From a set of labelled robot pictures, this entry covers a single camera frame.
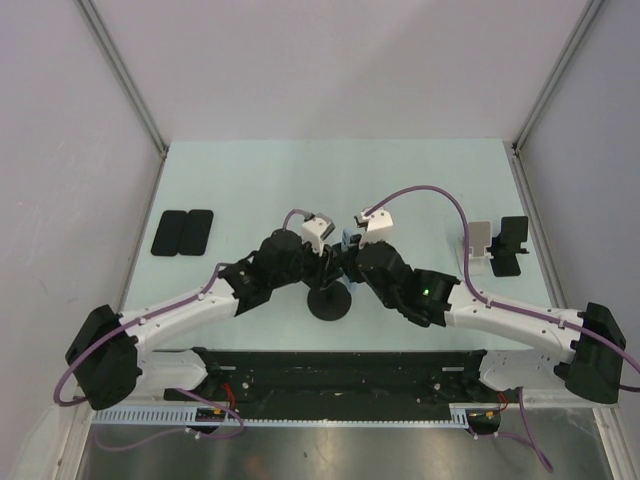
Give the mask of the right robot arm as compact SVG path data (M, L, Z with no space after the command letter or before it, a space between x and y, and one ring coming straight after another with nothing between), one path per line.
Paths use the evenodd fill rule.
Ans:
M411 267L390 244L337 246L342 271L365 283L388 309L420 327L431 325L489 333L523 344L513 352L486 351L463 373L461 388L473 401L495 391L555 389L599 404L619 398L626 340L610 310L536 307L486 297L448 274Z

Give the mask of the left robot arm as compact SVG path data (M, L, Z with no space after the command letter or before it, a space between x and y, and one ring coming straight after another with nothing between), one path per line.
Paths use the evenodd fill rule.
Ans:
M233 264L219 264L201 288L158 305L116 313L109 305L93 309L72 341L65 379L74 378L95 410L127 397L187 390L214 397L221 376L206 365L203 350L162 352L166 342L213 321L252 310L274 290L302 282L320 289L342 275L335 246L313 245L285 229L274 231L259 249Z

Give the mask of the black round base phone stand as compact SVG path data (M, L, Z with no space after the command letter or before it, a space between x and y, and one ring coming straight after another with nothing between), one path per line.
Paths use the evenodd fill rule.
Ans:
M342 277L323 290L309 288L307 307L317 319L334 322L344 318L352 306L352 296Z

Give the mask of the white phone stand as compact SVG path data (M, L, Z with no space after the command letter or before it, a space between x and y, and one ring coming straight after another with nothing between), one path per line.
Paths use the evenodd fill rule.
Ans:
M477 221L468 224L469 255L468 270L470 276L483 275L492 259L489 248L492 243L492 223Z

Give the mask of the black phone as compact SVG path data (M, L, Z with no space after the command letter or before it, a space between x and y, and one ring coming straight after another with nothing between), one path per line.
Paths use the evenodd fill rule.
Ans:
M182 256L203 256L207 249L214 212L193 209L187 213L178 253Z
M153 256L174 257L178 254L186 218L187 212L184 210L166 210L162 213L151 246Z

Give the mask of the phone with light blue case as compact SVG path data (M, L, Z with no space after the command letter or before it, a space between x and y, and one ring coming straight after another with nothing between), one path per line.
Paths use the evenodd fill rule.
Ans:
M359 238L360 238L360 236L358 234L354 233L353 231L351 231L348 228L345 228L342 231L341 243L346 244L346 245L355 244L355 243L358 244L359 243ZM350 293L353 293L355 291L355 289L357 287L357 284L349 285L345 280L344 280L344 283L345 283L345 285L347 287L347 290Z

